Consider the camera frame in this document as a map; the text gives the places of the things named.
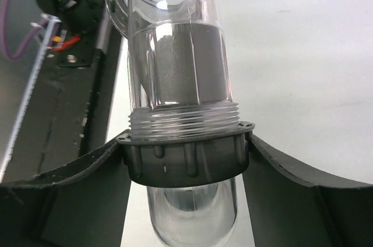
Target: clear plastic bottle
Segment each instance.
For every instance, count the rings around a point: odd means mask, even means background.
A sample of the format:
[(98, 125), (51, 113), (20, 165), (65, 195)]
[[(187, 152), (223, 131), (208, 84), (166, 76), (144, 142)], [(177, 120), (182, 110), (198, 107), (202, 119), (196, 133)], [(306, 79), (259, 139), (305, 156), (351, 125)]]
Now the clear plastic bottle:
[[(216, 0), (128, 0), (131, 139), (165, 140), (238, 127)], [(166, 246), (223, 246), (237, 218), (235, 180), (148, 188)]]

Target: white tabletop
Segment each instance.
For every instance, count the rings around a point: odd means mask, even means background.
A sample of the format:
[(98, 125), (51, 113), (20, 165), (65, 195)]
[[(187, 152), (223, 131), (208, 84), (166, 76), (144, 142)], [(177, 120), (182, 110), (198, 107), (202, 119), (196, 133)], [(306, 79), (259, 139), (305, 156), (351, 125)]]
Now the white tabletop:
[[(373, 0), (219, 0), (233, 99), (255, 134), (326, 172), (373, 184)], [(108, 138), (128, 127), (126, 41)], [(227, 247), (253, 246), (241, 177)], [(132, 184), (123, 246), (162, 246)]]

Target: screw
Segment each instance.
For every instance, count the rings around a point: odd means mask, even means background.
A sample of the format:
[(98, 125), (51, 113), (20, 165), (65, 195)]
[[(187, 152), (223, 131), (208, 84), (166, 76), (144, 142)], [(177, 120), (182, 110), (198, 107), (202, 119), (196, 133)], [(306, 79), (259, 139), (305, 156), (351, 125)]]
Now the screw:
[(68, 62), (75, 63), (78, 59), (74, 55), (68, 55)]

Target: purple cable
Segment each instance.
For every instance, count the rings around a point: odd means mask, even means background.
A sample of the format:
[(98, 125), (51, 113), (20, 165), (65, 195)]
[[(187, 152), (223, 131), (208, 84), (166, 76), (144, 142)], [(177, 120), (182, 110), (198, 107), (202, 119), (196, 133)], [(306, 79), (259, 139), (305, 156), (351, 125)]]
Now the purple cable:
[(4, 56), (6, 56), (8, 59), (12, 61), (15, 61), (23, 55), (30, 41), (48, 23), (48, 20), (42, 19), (41, 22), (39, 23), (40, 27), (33, 28), (27, 34), (24, 40), (21, 42), (16, 53), (14, 55), (11, 55), (6, 45), (6, 33), (5, 33), (6, 18), (8, 16), (9, 4), (10, 4), (10, 0), (2, 0), (1, 5), (0, 5), (0, 47), (3, 50)]

